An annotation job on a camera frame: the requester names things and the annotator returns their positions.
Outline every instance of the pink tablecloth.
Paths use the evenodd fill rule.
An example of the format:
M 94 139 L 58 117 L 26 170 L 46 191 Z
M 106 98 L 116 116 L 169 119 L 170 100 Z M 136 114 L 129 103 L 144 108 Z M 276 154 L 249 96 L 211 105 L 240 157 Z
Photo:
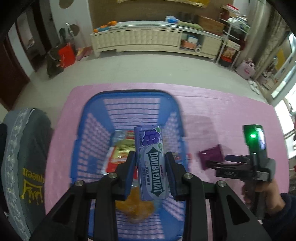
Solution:
M 283 133 L 274 108 L 265 103 L 219 91 L 171 84 L 125 83 L 79 86 L 72 90 L 63 107 L 49 150 L 45 209 L 48 213 L 70 183 L 71 155 L 84 104 L 102 91 L 123 89 L 159 89 L 175 96 L 181 108 L 184 129 L 193 154 L 190 170 L 203 181 L 216 182 L 214 170 L 200 168 L 198 151 L 222 145 L 223 154 L 248 154 L 242 126 L 262 125 L 266 134 L 267 152 L 276 160 L 276 179 L 281 192 L 289 187 L 289 167 Z M 240 195 L 242 182 L 228 179 L 227 183 Z

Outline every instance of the dark blue sleeve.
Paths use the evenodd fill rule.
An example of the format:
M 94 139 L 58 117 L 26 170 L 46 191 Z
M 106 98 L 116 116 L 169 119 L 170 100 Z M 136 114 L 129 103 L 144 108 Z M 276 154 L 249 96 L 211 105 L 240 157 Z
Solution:
M 281 197 L 286 203 L 285 207 L 276 215 L 262 220 L 262 226 L 272 240 L 296 218 L 296 196 L 282 193 Z

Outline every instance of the screw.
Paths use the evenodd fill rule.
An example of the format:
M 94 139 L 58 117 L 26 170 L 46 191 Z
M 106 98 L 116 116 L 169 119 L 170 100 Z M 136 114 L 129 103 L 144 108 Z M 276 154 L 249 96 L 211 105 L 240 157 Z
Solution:
M 222 180 L 221 181 L 218 181 L 218 186 L 223 188 L 223 187 L 226 186 L 226 182 L 224 182 Z
M 114 179 L 114 178 L 117 178 L 117 173 L 115 172 L 111 172 L 108 174 L 108 176 L 111 178 L 111 179 Z
M 83 181 L 82 180 L 78 180 L 75 182 L 75 185 L 78 187 L 81 187 L 83 185 Z
M 191 178 L 193 178 L 193 175 L 192 175 L 190 172 L 186 172 L 186 173 L 184 174 L 184 177 L 185 177 L 186 179 L 191 179 Z

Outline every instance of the tape roll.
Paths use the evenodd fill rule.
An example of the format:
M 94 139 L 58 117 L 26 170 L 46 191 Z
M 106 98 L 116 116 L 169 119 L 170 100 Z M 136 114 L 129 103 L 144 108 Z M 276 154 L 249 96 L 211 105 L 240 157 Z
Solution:
M 200 47 L 197 47 L 197 48 L 195 48 L 195 50 L 194 50 L 196 53 L 200 53 L 201 52 L 201 49 L 200 49 Z

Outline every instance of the circular wall decoration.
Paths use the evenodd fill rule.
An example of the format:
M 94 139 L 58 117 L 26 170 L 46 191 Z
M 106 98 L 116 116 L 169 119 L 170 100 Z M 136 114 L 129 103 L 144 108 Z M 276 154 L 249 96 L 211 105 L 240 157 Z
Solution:
M 77 36 L 80 30 L 76 24 L 71 24 L 70 29 L 73 31 L 74 36 Z
M 59 6 L 63 9 L 68 8 L 72 5 L 74 0 L 59 0 Z

